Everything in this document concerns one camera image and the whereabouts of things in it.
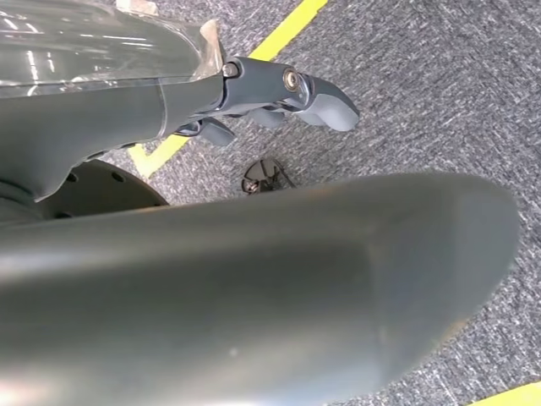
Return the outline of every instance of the yellow floor line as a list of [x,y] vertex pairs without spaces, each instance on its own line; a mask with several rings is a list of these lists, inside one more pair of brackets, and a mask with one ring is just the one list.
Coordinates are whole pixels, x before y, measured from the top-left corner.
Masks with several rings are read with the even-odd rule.
[[[270,61],[297,36],[304,27],[309,25],[327,1],[303,0],[276,27],[275,30],[263,40],[259,47],[251,53],[250,58]],[[170,135],[149,155],[140,145],[133,146],[128,151],[139,173],[149,178],[152,173],[164,165],[165,162],[171,159],[188,140],[188,138]]]
[[470,406],[539,406],[541,405],[541,382],[531,383],[512,389],[472,403]]

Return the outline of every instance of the gray plastic body panel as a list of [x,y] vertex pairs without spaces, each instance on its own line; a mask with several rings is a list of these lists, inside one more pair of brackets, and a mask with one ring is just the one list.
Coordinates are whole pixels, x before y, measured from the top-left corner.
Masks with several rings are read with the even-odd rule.
[[170,134],[219,99],[220,75],[178,85],[0,98],[0,182],[39,200],[89,156]]
[[20,406],[312,406],[418,364],[514,254],[505,190],[372,177],[0,232]]

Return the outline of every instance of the bolt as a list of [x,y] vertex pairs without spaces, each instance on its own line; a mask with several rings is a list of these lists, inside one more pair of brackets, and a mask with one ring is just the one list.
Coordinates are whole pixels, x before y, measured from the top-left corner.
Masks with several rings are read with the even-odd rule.
[[235,76],[238,76],[239,74],[238,67],[232,62],[228,62],[223,65],[221,69],[221,72],[226,78],[234,78]]
[[259,182],[257,180],[251,180],[244,178],[244,190],[247,193],[254,193],[259,187]]
[[300,85],[299,74],[294,68],[286,68],[284,71],[284,84],[288,91],[297,91]]

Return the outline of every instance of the yellow tape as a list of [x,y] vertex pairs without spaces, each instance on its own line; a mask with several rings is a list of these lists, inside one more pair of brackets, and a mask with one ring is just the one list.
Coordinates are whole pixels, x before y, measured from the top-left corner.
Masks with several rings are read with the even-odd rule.
[[189,139],[186,137],[169,135],[149,155],[147,155],[142,145],[132,146],[128,152],[130,153],[139,173],[149,178],[152,173],[162,167],[165,162],[171,159],[188,140]]
[[[304,27],[309,25],[327,1],[303,0],[276,27],[275,30],[263,40],[259,47],[251,53],[250,58],[270,61]],[[148,178],[164,165],[165,162],[171,159],[186,141],[188,141],[188,138],[170,135],[149,155],[147,155],[140,145],[133,146],[128,151],[139,173]]]
[[321,8],[328,0],[304,0],[275,30],[270,33],[259,47],[251,53],[250,58],[270,61],[286,45],[291,42],[306,25],[310,24]]
[[541,405],[541,382],[518,387],[500,393],[470,406],[539,406]]

